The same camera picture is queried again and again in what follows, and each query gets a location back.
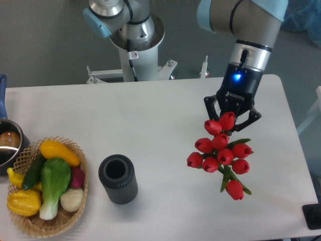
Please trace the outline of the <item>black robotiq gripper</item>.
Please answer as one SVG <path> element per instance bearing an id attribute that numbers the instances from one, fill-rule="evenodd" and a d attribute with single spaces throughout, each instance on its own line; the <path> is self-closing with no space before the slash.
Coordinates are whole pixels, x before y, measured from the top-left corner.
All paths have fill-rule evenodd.
<path id="1" fill-rule="evenodd" d="M 233 112 L 236 117 L 249 111 L 248 119 L 235 124 L 232 132 L 240 132 L 261 118 L 261 113 L 254 107 L 254 97 L 263 73 L 249 68 L 229 64 L 222 85 L 216 95 L 204 97 L 204 104 L 209 119 L 218 121 L 215 104 L 218 101 L 220 115 Z"/>

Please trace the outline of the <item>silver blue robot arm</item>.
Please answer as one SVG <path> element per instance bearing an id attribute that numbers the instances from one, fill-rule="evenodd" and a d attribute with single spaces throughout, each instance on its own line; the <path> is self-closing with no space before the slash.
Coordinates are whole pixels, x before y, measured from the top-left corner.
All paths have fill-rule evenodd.
<path id="1" fill-rule="evenodd" d="M 204 103 L 210 119 L 227 112 L 235 117 L 248 113 L 240 124 L 227 129 L 238 132 L 259 120 L 254 97 L 270 57 L 287 1 L 201 1 L 197 21 L 211 32 L 230 33 L 236 43 L 222 85 Z M 158 46 L 165 30 L 150 12 L 149 1 L 90 1 L 83 18 L 101 38 L 110 38 L 118 48 L 126 82 L 159 80 Z"/>

